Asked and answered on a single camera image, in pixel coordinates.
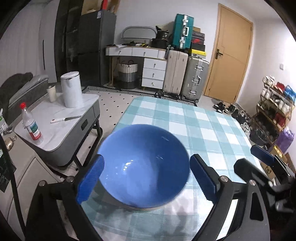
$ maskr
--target silver suitcase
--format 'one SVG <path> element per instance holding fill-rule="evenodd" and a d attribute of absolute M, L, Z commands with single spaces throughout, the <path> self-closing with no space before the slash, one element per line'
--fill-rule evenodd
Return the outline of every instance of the silver suitcase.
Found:
<path fill-rule="evenodd" d="M 189 57 L 181 90 L 183 100 L 194 100 L 198 103 L 207 78 L 209 62 L 201 58 Z"/>
<path fill-rule="evenodd" d="M 188 54 L 170 50 L 165 71 L 163 91 L 179 95 L 185 75 Z"/>

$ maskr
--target teal suitcase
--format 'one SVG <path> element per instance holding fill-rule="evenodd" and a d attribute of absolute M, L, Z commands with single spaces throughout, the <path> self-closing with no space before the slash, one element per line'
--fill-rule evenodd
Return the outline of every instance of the teal suitcase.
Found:
<path fill-rule="evenodd" d="M 189 49 L 191 45 L 194 18 L 177 14 L 173 30 L 172 45 L 179 49 Z"/>

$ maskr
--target purple bag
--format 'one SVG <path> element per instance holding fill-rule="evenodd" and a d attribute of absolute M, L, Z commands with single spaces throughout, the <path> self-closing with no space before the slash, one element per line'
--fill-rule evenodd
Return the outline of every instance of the purple bag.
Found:
<path fill-rule="evenodd" d="M 280 134 L 274 145 L 276 144 L 283 153 L 285 153 L 294 140 L 294 133 L 286 127 Z"/>

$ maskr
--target blue gripper pad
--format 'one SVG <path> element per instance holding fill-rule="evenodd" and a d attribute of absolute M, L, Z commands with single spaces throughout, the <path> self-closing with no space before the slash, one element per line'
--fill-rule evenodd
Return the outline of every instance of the blue gripper pad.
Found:
<path fill-rule="evenodd" d="M 220 189 L 219 175 L 212 167 L 208 167 L 198 154 L 191 156 L 189 163 L 206 199 L 215 204 L 217 201 L 216 193 Z"/>
<path fill-rule="evenodd" d="M 251 147 L 251 154 L 268 166 L 273 166 L 274 164 L 273 155 L 269 154 L 267 151 L 263 150 L 261 147 L 257 145 L 253 145 Z"/>
<path fill-rule="evenodd" d="M 94 162 L 92 167 L 88 169 L 85 176 L 81 179 L 77 187 L 76 201 L 81 204 L 83 201 L 86 201 L 92 190 L 94 189 L 100 175 L 102 174 L 105 166 L 105 161 L 103 156 L 96 155 L 97 160 Z"/>

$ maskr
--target light blue tablecloth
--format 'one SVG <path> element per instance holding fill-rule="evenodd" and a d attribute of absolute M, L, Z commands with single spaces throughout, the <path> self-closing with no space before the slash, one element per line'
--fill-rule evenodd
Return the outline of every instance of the light blue tablecloth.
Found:
<path fill-rule="evenodd" d="M 117 123 L 115 130 L 131 124 L 150 124 L 173 133 L 189 156 L 197 153 L 219 175 L 243 182 L 233 170 L 236 160 L 246 158 L 260 168 L 251 144 L 239 123 L 231 116 L 169 100 L 135 98 Z M 82 207 L 105 241 L 192 240 L 213 204 L 206 200 L 192 173 L 171 203 L 152 211 L 131 211 L 112 198 L 100 182 Z M 233 201 L 219 237 L 226 235 L 234 211 Z"/>

